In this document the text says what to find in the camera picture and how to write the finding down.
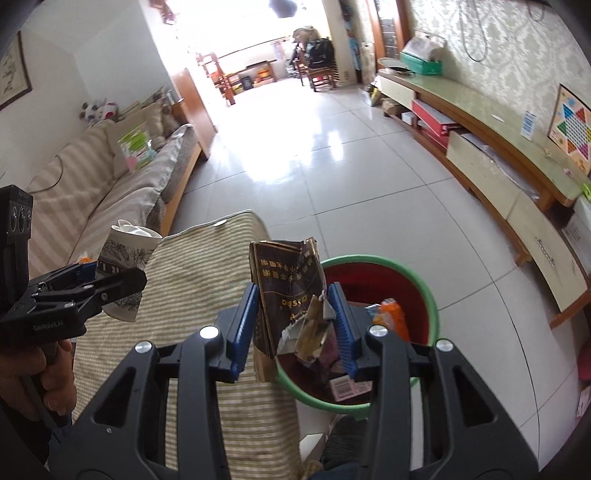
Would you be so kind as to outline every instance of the silver screw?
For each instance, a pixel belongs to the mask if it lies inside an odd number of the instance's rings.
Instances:
[[[151,349],[152,344],[147,340],[144,340],[143,342],[137,343],[135,345],[135,351],[138,353],[146,353],[149,352]]]
[[[437,350],[441,350],[442,352],[451,352],[453,350],[453,343],[451,343],[446,338],[442,338],[437,341],[435,347],[437,347]]]
[[[201,336],[201,338],[205,338],[208,340],[217,337],[219,333],[220,331],[217,329],[217,327],[213,325],[208,325],[199,330],[199,335]]]
[[[369,333],[374,337],[383,337],[388,334],[388,329],[383,325],[372,325],[369,327]]]

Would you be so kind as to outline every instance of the white wall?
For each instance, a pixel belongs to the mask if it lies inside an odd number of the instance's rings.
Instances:
[[[72,138],[86,129],[78,118],[88,92],[74,58],[28,28],[22,30],[33,91],[0,111],[0,185],[25,188]]]
[[[81,45],[74,57],[90,99],[106,98],[123,108],[171,85],[136,1]]]
[[[322,3],[330,28],[330,39],[335,48],[335,60],[340,82],[343,85],[352,85],[357,82],[357,77],[353,66],[353,57],[349,50],[349,36],[345,29],[345,21],[339,0],[322,0]]]

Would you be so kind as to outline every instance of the storage box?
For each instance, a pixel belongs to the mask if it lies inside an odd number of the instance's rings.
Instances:
[[[562,231],[589,275],[591,274],[591,205],[587,199],[579,197],[574,203],[573,210],[573,216]]]
[[[449,145],[449,137],[444,137],[442,135],[437,135],[429,126],[423,122],[422,120],[418,121],[418,125],[421,127],[421,131],[425,132],[430,138],[435,140],[436,143],[441,145],[443,148],[447,150],[447,146]]]
[[[400,117],[405,124],[412,125],[417,116],[412,112],[404,112]]]
[[[413,112],[440,137],[447,137],[451,130],[462,127],[459,123],[422,100],[413,100]]]
[[[408,108],[391,98],[385,98],[382,100],[382,111],[389,116],[398,116],[408,112]]]
[[[425,61],[408,53],[401,52],[400,59],[414,73],[419,75],[441,75],[443,66],[440,61]]]

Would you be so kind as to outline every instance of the cable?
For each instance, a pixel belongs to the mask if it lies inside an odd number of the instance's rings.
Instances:
[[[64,161],[61,159],[61,157],[59,155],[56,155],[56,157],[60,161],[60,166],[61,166],[60,177],[56,180],[56,182],[51,187],[47,187],[46,189],[41,189],[41,190],[35,190],[34,192],[27,192],[29,195],[33,195],[35,193],[41,193],[41,192],[46,192],[47,190],[51,190],[53,187],[55,187],[60,182],[60,180],[64,174]]]
[[[478,22],[478,28],[480,28],[480,33],[482,35],[482,41],[484,42],[484,53],[482,54],[482,58],[477,60],[475,59],[470,53],[468,52],[468,48],[466,47],[466,37],[464,36],[464,12],[462,9],[462,2],[464,0],[458,1],[458,9],[460,12],[460,35],[462,36],[462,46],[464,47],[464,51],[466,55],[470,57],[471,60],[481,63],[486,60],[488,57],[488,40],[486,39],[486,35],[484,33],[484,29],[482,28],[482,21],[480,21],[480,15],[478,14],[478,7],[476,6],[476,0],[472,0],[472,5],[474,7],[474,11],[476,12],[476,20]]]
[[[527,0],[527,12],[528,12],[528,14],[530,15],[530,18],[531,18],[531,19],[532,19],[534,22],[536,22],[536,23],[540,23],[540,22],[541,22],[541,21],[544,19],[544,16],[546,15],[546,5],[545,5],[545,4],[542,4],[542,6],[541,6],[541,8],[542,8],[542,12],[541,12],[541,14],[540,14],[540,17],[539,17],[538,19],[535,19],[535,18],[534,18],[534,16],[531,14],[531,8],[530,8],[530,7],[531,7],[531,5],[530,5],[530,4],[531,4],[531,1],[530,1],[530,0]]]

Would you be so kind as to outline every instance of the patterned wallpaper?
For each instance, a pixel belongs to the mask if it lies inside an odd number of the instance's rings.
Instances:
[[[524,0],[407,0],[411,28],[441,35],[447,40],[443,74],[503,103],[522,115],[538,116],[538,128],[547,132],[558,85],[564,84],[591,106],[591,66],[560,17],[549,8],[536,23]],[[464,13],[468,51],[475,59],[484,52],[474,2],[488,39],[488,57],[472,61],[462,47],[459,2]],[[530,2],[531,16],[541,7]]]

